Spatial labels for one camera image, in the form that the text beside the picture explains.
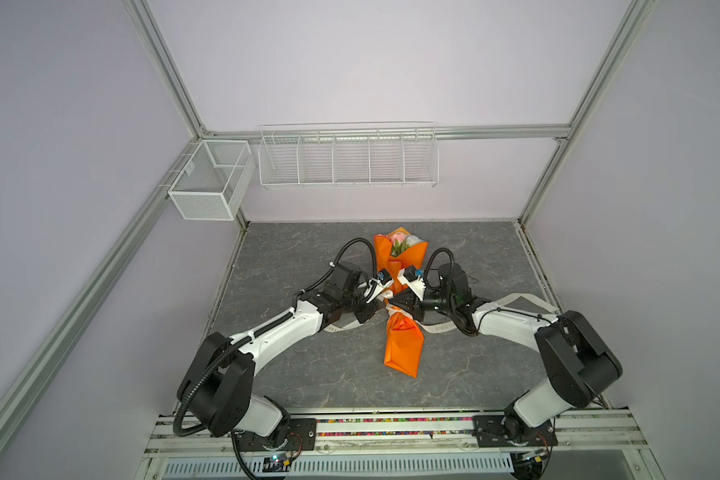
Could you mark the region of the orange yellow wrapping paper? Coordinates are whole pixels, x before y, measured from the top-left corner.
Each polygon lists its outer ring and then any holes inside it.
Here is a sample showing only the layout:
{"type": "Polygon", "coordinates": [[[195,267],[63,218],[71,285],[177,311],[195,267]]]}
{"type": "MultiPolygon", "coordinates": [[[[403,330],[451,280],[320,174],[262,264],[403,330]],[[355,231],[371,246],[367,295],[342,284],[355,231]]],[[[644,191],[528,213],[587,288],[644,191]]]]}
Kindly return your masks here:
{"type": "Polygon", "coordinates": [[[398,273],[408,266],[414,265],[422,269],[428,249],[428,243],[422,243],[411,248],[402,245],[393,245],[389,236],[395,232],[414,235],[403,227],[397,228],[388,234],[377,234],[373,237],[376,256],[376,271],[386,269],[394,279],[393,285],[384,290],[388,296],[386,310],[389,318],[386,324],[386,345],[384,365],[401,372],[411,378],[418,376],[421,354],[424,344],[424,335],[416,320],[404,310],[404,290],[397,280],[398,273]]]}

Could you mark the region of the cream printed ribbon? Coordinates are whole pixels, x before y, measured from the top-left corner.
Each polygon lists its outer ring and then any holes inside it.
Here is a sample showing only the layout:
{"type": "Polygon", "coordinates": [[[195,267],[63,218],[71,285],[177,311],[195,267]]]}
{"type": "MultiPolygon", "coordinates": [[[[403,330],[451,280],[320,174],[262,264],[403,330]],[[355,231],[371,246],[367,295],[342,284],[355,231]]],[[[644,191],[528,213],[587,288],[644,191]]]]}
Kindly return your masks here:
{"type": "Polygon", "coordinates": [[[427,294],[422,288],[419,290],[421,297],[415,292],[408,294],[408,290],[395,297],[387,293],[382,297],[403,300],[403,307],[387,306],[390,316],[401,314],[417,329],[431,334],[459,331],[467,336],[496,336],[520,343],[532,340],[540,328],[554,325],[560,314],[557,306],[526,292],[511,293],[495,300],[475,297],[447,311],[434,305],[434,294],[430,295],[430,305],[426,305],[427,294]]]}

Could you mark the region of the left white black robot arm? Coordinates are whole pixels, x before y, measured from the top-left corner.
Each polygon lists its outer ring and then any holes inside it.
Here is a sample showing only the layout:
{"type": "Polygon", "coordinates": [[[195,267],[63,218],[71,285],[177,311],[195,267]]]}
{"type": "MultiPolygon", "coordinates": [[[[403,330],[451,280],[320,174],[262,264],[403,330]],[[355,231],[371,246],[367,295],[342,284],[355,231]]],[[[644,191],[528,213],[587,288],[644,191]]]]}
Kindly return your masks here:
{"type": "Polygon", "coordinates": [[[173,435],[249,433],[268,448],[285,445],[290,414],[253,393],[256,375],[296,343],[331,330],[345,315],[355,317],[353,328],[367,322],[383,306],[381,293],[391,283],[388,273],[377,270],[373,243],[353,238],[318,280],[293,295],[283,312],[231,336],[209,334],[177,389],[173,435]]]}

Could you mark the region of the white fake rose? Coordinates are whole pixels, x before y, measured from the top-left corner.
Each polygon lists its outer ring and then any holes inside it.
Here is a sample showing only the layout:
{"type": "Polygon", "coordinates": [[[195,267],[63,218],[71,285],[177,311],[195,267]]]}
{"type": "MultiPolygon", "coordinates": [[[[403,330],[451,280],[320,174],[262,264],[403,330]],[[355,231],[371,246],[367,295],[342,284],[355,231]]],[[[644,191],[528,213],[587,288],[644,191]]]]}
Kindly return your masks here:
{"type": "Polygon", "coordinates": [[[420,244],[420,243],[422,243],[422,240],[421,240],[419,237],[415,236],[415,235],[409,235],[409,236],[407,236],[406,239],[405,239],[405,246],[406,246],[406,248],[411,248],[411,247],[413,247],[413,246],[415,246],[415,245],[418,245],[418,244],[420,244]]]}

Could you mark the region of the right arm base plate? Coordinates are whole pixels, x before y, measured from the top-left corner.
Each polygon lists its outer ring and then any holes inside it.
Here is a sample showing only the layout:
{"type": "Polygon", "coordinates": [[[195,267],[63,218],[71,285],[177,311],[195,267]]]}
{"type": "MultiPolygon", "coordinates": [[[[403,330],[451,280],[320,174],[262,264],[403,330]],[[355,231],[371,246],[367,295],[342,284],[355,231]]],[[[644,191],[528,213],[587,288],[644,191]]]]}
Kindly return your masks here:
{"type": "Polygon", "coordinates": [[[479,414],[473,418],[473,433],[481,448],[555,447],[557,436],[550,420],[529,427],[518,417],[506,414],[479,414]]]}

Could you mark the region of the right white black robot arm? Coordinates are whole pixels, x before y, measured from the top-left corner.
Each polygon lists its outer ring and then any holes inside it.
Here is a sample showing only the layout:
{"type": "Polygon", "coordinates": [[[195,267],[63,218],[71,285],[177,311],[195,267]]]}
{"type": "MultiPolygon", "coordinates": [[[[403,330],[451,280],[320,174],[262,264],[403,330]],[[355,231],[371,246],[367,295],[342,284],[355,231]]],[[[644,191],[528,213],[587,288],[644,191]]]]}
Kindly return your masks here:
{"type": "Polygon", "coordinates": [[[531,294],[498,300],[478,297],[456,263],[440,266],[434,286],[427,283],[424,271],[413,266],[402,270],[397,280],[404,290],[392,297],[392,305],[417,322],[428,312],[448,319],[426,325],[425,331],[493,336],[539,353],[546,379],[510,403],[493,429],[495,436],[511,445],[525,446],[550,433],[553,418],[590,405],[623,374],[619,360],[579,312],[558,313],[531,294]]]}

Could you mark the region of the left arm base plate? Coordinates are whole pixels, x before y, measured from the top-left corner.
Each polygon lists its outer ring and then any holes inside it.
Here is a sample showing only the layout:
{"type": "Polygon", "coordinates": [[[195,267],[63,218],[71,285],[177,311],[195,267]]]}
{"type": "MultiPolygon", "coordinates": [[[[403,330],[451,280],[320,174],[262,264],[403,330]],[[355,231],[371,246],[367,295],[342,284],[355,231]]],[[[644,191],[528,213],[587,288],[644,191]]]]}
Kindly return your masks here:
{"type": "Polygon", "coordinates": [[[263,451],[312,451],[317,439],[317,419],[291,417],[282,421],[269,436],[253,432],[235,434],[235,441],[241,452],[263,451]]]}

